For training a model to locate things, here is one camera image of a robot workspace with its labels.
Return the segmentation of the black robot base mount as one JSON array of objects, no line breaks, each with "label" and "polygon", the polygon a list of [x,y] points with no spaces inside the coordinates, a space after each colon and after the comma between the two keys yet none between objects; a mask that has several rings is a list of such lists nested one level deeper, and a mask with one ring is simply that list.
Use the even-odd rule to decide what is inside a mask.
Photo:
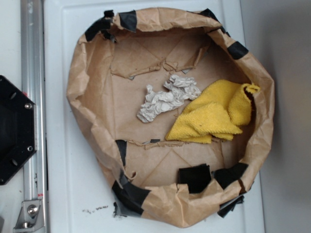
[{"label": "black robot base mount", "polygon": [[35,152],[35,104],[1,75],[0,184],[7,184]]}]

